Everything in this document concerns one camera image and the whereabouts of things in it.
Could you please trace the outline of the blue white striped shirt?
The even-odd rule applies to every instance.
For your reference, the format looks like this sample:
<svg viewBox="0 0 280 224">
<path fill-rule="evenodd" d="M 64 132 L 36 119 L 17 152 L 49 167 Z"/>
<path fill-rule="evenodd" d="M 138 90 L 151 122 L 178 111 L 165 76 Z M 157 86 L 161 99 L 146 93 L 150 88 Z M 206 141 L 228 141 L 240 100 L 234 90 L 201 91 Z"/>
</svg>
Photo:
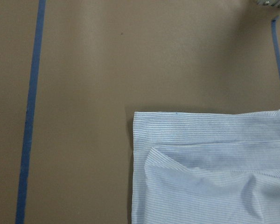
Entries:
<svg viewBox="0 0 280 224">
<path fill-rule="evenodd" d="M 280 110 L 136 112 L 134 224 L 280 224 Z"/>
</svg>

